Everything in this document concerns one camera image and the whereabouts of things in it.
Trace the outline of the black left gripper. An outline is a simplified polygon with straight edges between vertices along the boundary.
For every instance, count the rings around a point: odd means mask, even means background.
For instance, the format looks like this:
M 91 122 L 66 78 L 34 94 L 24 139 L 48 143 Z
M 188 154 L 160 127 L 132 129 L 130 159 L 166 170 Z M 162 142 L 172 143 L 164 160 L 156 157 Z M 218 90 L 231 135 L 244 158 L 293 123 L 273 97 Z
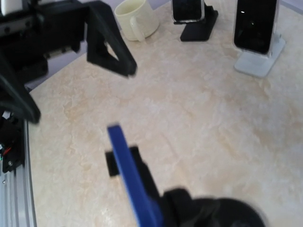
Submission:
M 111 7 L 63 0 L 0 17 L 0 107 L 18 118 L 39 123 L 41 112 L 25 84 L 48 73 L 47 61 L 78 52 L 87 17 L 87 61 L 124 77 L 137 64 L 126 46 Z

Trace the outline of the black phone silver case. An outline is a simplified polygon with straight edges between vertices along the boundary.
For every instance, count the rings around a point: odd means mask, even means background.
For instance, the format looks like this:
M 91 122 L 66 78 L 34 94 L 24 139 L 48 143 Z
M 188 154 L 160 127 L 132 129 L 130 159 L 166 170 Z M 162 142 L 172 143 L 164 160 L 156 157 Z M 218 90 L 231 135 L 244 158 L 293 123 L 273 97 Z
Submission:
M 203 0 L 172 0 L 171 11 L 176 23 L 190 23 L 205 18 L 205 3 Z

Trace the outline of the black folding phone stand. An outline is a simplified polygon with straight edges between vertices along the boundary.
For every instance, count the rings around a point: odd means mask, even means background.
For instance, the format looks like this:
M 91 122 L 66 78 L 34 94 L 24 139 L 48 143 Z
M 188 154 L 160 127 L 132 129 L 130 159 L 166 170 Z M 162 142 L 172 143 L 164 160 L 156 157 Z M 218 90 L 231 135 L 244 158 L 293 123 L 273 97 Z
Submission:
M 206 42 L 211 36 L 217 18 L 218 11 L 205 3 L 205 18 L 203 20 L 182 24 L 174 22 L 174 24 L 185 25 L 180 36 L 182 42 Z

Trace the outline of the black pole stand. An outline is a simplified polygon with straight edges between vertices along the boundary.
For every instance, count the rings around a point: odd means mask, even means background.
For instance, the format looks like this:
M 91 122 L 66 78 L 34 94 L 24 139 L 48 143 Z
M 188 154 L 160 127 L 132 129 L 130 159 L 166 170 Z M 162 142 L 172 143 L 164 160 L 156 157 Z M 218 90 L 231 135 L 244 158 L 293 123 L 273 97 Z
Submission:
M 185 188 L 159 194 L 137 146 L 130 147 L 148 195 L 157 202 L 164 227 L 264 227 L 266 224 L 249 204 L 233 198 L 192 198 Z M 110 177 L 120 175 L 112 151 L 105 153 Z

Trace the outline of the white folding phone stand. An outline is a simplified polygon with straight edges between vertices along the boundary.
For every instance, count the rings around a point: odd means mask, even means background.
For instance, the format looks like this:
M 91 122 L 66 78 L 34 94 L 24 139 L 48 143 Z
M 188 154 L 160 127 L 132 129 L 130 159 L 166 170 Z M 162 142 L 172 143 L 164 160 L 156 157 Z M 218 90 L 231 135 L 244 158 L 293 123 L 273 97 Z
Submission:
M 281 34 L 276 33 L 272 44 L 270 55 L 243 52 L 234 65 L 235 70 L 258 78 L 266 77 L 283 51 L 286 42 Z

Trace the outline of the clear phone case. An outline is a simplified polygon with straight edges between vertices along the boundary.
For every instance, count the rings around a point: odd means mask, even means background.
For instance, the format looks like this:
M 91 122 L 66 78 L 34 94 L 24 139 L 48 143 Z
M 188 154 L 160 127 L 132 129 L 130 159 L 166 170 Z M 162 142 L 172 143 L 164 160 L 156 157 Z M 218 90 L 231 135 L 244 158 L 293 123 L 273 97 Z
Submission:
M 234 45 L 242 50 L 269 53 L 277 0 L 239 0 L 236 6 Z

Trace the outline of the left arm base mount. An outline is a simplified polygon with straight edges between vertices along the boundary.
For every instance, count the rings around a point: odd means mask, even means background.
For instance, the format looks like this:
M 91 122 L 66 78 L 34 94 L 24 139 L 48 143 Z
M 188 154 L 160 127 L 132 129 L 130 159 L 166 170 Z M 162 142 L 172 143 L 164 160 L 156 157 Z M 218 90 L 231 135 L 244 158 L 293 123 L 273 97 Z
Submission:
M 8 112 L 0 118 L 2 172 L 12 172 L 25 162 L 24 121 Z

